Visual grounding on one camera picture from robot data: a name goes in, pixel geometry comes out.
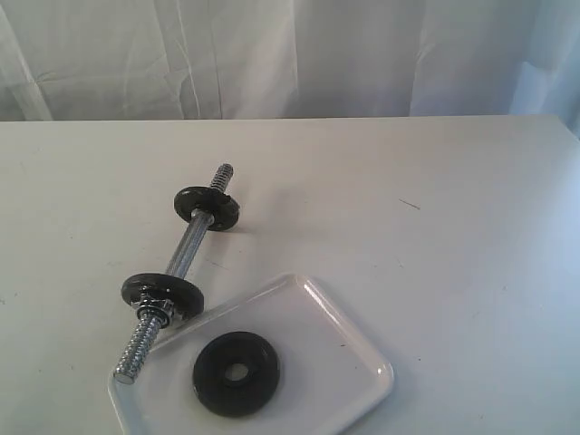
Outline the black weight plate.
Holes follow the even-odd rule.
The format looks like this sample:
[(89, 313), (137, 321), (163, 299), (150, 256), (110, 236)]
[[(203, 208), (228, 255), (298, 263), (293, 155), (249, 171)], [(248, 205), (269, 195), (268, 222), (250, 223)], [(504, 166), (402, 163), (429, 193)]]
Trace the black weight plate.
[(184, 321), (204, 311), (202, 292), (189, 281), (173, 275), (142, 273), (124, 281), (121, 298), (127, 305), (138, 303), (142, 294), (155, 299), (169, 299)]
[(186, 187), (174, 198), (176, 213), (186, 222), (195, 210), (213, 217), (209, 231), (223, 232), (232, 228), (239, 219), (240, 206), (228, 194), (210, 187)]
[(239, 418), (261, 410), (273, 398), (280, 373), (278, 354), (269, 341), (255, 333), (234, 331), (203, 348), (192, 383), (209, 411)]

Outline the chrome threaded dumbbell bar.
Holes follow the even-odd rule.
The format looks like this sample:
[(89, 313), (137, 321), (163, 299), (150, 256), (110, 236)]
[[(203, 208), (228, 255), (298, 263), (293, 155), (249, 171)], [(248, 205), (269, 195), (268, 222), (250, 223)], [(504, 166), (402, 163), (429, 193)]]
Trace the chrome threaded dumbbell bar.
[[(228, 163), (221, 164), (207, 186), (193, 187), (210, 187), (226, 193), (227, 186), (233, 178), (233, 166)], [(186, 275), (193, 263), (194, 257), (198, 252), (200, 245), (207, 234), (208, 227), (213, 223), (213, 217), (206, 212), (195, 210), (192, 218), (187, 222), (187, 228), (173, 253), (166, 271), (158, 274), (165, 274), (186, 279)], [(135, 305), (128, 304), (136, 314)], [(161, 330), (170, 327), (164, 327), (160, 319), (154, 314), (146, 314), (138, 319), (137, 326), (133, 331), (129, 342), (124, 347), (121, 357), (113, 370), (113, 379), (122, 384), (135, 383), (145, 360), (150, 352), (152, 345), (155, 343)]]

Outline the white rectangular tray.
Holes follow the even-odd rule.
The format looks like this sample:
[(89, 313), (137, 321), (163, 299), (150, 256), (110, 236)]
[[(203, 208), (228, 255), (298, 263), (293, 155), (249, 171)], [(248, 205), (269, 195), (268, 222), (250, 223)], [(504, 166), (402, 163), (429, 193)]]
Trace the white rectangular tray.
[[(275, 348), (273, 398), (246, 417), (203, 406), (192, 373), (203, 348), (222, 334), (258, 334)], [(201, 314), (150, 351), (132, 385), (109, 394), (126, 434), (337, 434), (391, 391), (390, 363), (311, 279), (284, 275)]]

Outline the chrome spin-lock collar nut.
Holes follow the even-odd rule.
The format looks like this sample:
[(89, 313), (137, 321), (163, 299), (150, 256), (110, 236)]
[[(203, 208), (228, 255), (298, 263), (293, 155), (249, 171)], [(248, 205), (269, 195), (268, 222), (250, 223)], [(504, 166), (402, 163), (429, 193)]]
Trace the chrome spin-lock collar nut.
[(183, 321), (183, 314), (178, 306), (168, 298), (154, 297), (142, 294), (139, 302), (135, 305), (136, 315), (139, 319), (146, 314), (156, 315), (164, 327), (168, 327), (176, 322)]

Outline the white backdrop curtain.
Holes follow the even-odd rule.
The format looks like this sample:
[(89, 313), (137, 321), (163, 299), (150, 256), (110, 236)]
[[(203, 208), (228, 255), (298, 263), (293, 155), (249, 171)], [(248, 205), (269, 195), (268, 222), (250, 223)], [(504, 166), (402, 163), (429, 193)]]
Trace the white backdrop curtain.
[(4, 1), (5, 121), (555, 114), (576, 1)]

